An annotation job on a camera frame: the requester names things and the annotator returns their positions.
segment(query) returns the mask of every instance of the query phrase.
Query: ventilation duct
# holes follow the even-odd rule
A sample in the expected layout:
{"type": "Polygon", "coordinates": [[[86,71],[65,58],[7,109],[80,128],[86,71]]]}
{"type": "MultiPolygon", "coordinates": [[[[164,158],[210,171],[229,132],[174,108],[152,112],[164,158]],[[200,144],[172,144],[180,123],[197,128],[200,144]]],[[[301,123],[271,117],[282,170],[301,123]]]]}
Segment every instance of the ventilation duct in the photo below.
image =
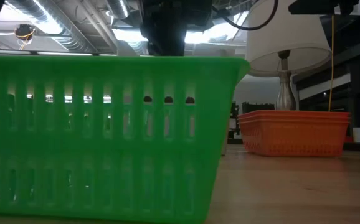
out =
{"type": "Polygon", "coordinates": [[[115,19],[125,19],[129,16],[126,0],[105,0],[115,19]]]}
{"type": "Polygon", "coordinates": [[[6,3],[26,15],[46,34],[62,35],[63,37],[53,37],[53,39],[70,52],[96,52],[91,43],[52,0],[6,0],[6,3]]]}

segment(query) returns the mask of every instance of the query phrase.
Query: lamp base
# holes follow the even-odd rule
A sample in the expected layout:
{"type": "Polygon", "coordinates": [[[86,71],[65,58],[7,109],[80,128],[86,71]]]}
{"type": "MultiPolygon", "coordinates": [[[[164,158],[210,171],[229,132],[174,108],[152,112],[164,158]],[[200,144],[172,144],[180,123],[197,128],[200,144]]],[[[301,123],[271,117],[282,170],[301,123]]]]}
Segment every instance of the lamp base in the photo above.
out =
{"type": "Polygon", "coordinates": [[[291,72],[280,72],[280,92],[278,93],[276,110],[296,110],[296,101],[291,89],[291,72]]]}

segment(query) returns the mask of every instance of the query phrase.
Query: lamp stem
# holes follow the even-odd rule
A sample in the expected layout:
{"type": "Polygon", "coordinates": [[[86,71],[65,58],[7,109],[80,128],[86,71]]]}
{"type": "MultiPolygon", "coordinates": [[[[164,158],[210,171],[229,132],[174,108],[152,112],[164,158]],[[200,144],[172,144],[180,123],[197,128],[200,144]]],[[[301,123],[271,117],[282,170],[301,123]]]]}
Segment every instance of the lamp stem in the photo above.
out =
{"type": "Polygon", "coordinates": [[[296,110],[296,101],[291,89],[291,72],[288,71],[288,57],[290,50],[284,50],[278,53],[281,58],[280,92],[278,93],[276,110],[296,110]]]}

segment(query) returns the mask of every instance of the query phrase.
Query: black cable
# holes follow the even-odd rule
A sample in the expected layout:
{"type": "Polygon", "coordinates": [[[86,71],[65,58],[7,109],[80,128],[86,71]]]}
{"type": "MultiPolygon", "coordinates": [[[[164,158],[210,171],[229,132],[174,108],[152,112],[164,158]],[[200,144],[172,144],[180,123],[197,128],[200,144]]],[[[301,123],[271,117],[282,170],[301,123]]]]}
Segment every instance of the black cable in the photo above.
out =
{"type": "Polygon", "coordinates": [[[246,31],[253,31],[253,30],[259,30],[263,27],[265,27],[273,18],[275,13],[277,12],[278,9],[278,0],[274,0],[274,7],[273,7],[273,11],[270,14],[270,17],[268,17],[268,19],[261,25],[256,26],[256,27],[243,27],[243,26],[239,26],[236,23],[234,23],[233,21],[231,21],[229,18],[227,18],[227,16],[223,15],[218,9],[216,9],[214,6],[212,6],[212,10],[214,12],[217,13],[217,15],[219,15],[220,17],[222,17],[226,22],[228,22],[230,25],[234,26],[235,28],[238,28],[240,30],[246,30],[246,31]]]}

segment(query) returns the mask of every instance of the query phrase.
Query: table surface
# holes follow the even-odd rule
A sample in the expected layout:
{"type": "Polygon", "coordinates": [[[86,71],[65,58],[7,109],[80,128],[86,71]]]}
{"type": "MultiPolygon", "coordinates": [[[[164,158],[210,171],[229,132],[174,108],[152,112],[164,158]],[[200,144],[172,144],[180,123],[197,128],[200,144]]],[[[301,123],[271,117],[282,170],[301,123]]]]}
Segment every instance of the table surface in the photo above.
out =
{"type": "MultiPolygon", "coordinates": [[[[4,224],[121,223],[0,217],[4,224]]],[[[220,161],[208,224],[358,223],[360,152],[272,158],[230,145],[220,161]]]]}

